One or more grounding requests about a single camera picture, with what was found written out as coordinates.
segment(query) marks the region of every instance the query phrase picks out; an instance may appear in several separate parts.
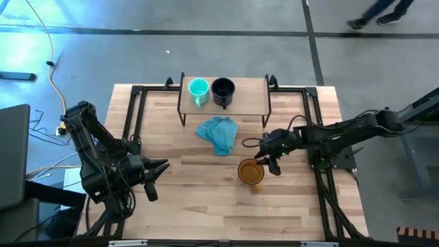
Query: yellow cup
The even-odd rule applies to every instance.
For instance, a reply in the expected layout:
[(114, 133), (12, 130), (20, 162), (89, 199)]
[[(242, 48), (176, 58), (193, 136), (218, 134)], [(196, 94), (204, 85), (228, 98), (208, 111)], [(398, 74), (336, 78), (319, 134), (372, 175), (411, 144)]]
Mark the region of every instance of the yellow cup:
[(262, 165), (256, 164), (257, 160), (248, 158), (242, 161), (238, 167), (239, 179), (246, 185), (250, 185), (256, 192), (262, 190), (259, 184), (262, 181), (264, 170)]

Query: sneaker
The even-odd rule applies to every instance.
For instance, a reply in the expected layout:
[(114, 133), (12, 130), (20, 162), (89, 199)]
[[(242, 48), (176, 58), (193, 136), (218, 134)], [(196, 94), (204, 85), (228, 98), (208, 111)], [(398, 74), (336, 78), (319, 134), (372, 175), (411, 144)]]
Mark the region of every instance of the sneaker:
[(396, 16), (395, 14), (387, 14), (385, 16), (381, 16), (377, 19), (378, 25), (389, 25), (392, 23), (398, 23), (401, 20), (400, 17)]
[(358, 32), (364, 30), (364, 26), (367, 25), (367, 22), (365, 22), (363, 19), (356, 19), (348, 21), (347, 24), (353, 31)]

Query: concrete floor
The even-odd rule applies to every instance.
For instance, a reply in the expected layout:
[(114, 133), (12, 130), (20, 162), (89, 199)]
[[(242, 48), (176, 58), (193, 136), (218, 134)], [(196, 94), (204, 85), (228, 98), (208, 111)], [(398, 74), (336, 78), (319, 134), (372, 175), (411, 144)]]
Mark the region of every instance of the concrete floor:
[[(373, 0), (308, 0), (315, 32), (345, 32), (345, 21), (358, 17)], [(306, 32), (301, 0), (33, 0), (51, 27), (127, 30)], [(398, 24), (366, 32), (437, 34), (439, 2), (418, 0)], [(0, 15), (0, 29), (40, 25), (24, 0), (11, 0)], [(198, 76), (261, 77), (274, 74), (281, 84), (316, 85), (307, 37), (154, 36), (53, 34), (54, 82), (67, 105), (94, 103), (105, 120), (115, 83), (164, 83), (179, 73)], [(324, 84), (335, 86), (344, 118), (366, 109), (399, 110), (438, 86), (439, 39), (317, 38)], [(45, 34), (0, 32), (0, 71), (38, 75), (35, 82), (0, 80), (0, 108), (30, 104), (43, 110), (41, 126), (55, 130), (60, 100), (47, 81)], [(31, 118), (38, 114), (32, 112)], [(396, 227), (439, 231), (439, 200), (403, 202), (414, 175), (399, 139), (375, 138), (356, 156), (361, 200), (371, 237), (396, 241)], [(28, 170), (51, 165), (75, 152), (29, 138)], [(80, 164), (78, 158), (65, 165)], [(52, 171), (44, 184), (62, 182)]]

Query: cup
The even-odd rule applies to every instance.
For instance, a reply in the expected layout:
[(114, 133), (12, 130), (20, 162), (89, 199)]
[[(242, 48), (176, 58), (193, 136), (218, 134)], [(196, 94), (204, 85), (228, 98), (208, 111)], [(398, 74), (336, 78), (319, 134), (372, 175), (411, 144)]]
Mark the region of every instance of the cup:
[(203, 78), (193, 79), (189, 83), (189, 92), (192, 101), (199, 108), (201, 107), (201, 104), (204, 104), (209, 100), (209, 83)]
[(256, 192), (262, 190), (262, 186), (259, 183), (262, 181), (264, 175), (263, 166), (257, 165), (257, 161), (258, 160), (253, 158), (248, 158), (243, 160), (238, 167), (239, 179), (246, 185), (250, 185)]
[(227, 78), (218, 78), (212, 82), (213, 101), (226, 110), (232, 103), (235, 84)]

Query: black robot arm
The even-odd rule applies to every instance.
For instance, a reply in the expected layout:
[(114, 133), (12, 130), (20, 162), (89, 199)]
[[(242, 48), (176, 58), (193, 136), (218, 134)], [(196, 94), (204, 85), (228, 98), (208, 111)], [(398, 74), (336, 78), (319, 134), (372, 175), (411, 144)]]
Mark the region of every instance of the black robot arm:
[(399, 136), (403, 134), (403, 130), (396, 112), (367, 110), (353, 119), (330, 126), (313, 124), (295, 127), (293, 131), (277, 129), (269, 134), (264, 133), (259, 144), (255, 145), (259, 147), (259, 152), (254, 158), (268, 156), (258, 161), (258, 164), (268, 165), (270, 172), (279, 176), (281, 169), (276, 160), (291, 151), (308, 150), (313, 153), (314, 161), (327, 161), (351, 145), (376, 136)]
[(82, 187), (94, 203), (104, 202), (106, 219), (115, 223), (132, 215), (131, 187), (143, 184), (150, 201), (157, 200), (156, 179), (169, 167), (167, 159), (140, 156), (140, 138), (116, 139), (97, 120), (94, 105), (80, 102), (61, 116), (82, 162)]

